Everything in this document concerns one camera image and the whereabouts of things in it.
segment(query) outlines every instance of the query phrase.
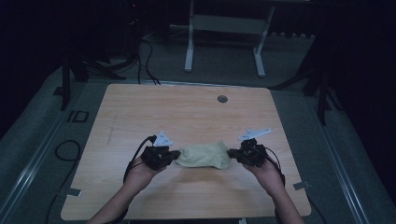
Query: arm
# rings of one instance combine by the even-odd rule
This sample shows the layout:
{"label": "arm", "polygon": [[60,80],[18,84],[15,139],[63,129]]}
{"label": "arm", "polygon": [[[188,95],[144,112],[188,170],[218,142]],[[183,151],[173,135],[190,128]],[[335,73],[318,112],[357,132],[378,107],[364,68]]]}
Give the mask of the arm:
{"label": "arm", "polygon": [[[134,164],[140,162],[142,162],[140,157],[134,160]],[[156,174],[164,169],[154,171],[144,163],[131,169],[120,190],[87,223],[107,223],[116,219],[129,206],[134,196],[144,189]]]}
{"label": "arm", "polygon": [[279,172],[271,162],[266,161],[261,168],[243,166],[256,176],[260,185],[262,185],[268,195],[273,199],[276,211],[283,223],[304,223],[283,186]]}

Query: person's left hand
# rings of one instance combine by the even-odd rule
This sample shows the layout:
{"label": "person's left hand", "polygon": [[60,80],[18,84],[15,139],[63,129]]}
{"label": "person's left hand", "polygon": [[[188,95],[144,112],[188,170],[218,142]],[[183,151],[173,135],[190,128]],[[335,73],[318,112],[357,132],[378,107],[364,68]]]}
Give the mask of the person's left hand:
{"label": "person's left hand", "polygon": [[[142,159],[138,157],[134,160],[134,165],[141,162],[143,162]],[[137,165],[129,171],[125,179],[124,187],[127,187],[132,192],[138,193],[148,186],[155,175],[165,169],[166,167],[163,167],[162,169],[155,171],[149,168],[145,163]]]}

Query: green cloth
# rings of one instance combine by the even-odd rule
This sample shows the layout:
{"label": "green cloth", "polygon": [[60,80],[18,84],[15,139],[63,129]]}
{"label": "green cloth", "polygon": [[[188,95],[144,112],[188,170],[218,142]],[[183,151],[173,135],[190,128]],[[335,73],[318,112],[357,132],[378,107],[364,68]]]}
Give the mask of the green cloth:
{"label": "green cloth", "polygon": [[176,163],[185,167],[214,166],[226,169],[231,161],[227,150],[222,141],[183,147]]}

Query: hand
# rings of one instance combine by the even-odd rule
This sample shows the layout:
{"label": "hand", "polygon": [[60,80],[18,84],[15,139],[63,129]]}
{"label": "hand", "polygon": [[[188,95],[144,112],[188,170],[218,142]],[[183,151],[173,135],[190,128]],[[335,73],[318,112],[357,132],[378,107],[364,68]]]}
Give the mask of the hand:
{"label": "hand", "polygon": [[142,189],[145,189],[155,175],[166,169],[166,167],[163,167],[158,171],[152,170],[145,163],[143,163],[140,157],[134,160],[133,166],[135,165],[136,167],[129,171],[125,179],[124,187],[129,189],[131,192],[135,192],[136,194]]}
{"label": "hand", "polygon": [[253,173],[260,185],[267,191],[267,194],[274,196],[280,190],[284,190],[283,182],[276,167],[265,159],[262,167],[243,165],[247,170]]}

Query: wooden tabletop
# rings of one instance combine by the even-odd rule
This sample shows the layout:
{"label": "wooden tabletop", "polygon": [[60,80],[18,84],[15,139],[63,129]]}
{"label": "wooden tabletop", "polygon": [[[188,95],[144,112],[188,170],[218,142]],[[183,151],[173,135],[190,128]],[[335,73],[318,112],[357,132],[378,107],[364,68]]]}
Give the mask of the wooden tabletop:
{"label": "wooden tabletop", "polygon": [[[228,98],[220,103],[218,97]],[[267,89],[214,86],[109,85],[61,216],[87,220],[121,187],[125,168],[141,142],[164,131],[171,150],[220,140],[239,148],[247,129],[272,128],[257,137],[271,148],[286,189],[302,216],[311,213],[279,115]],[[256,178],[232,160],[229,168],[185,168],[172,162],[132,201],[128,219],[268,217],[274,205]]]}

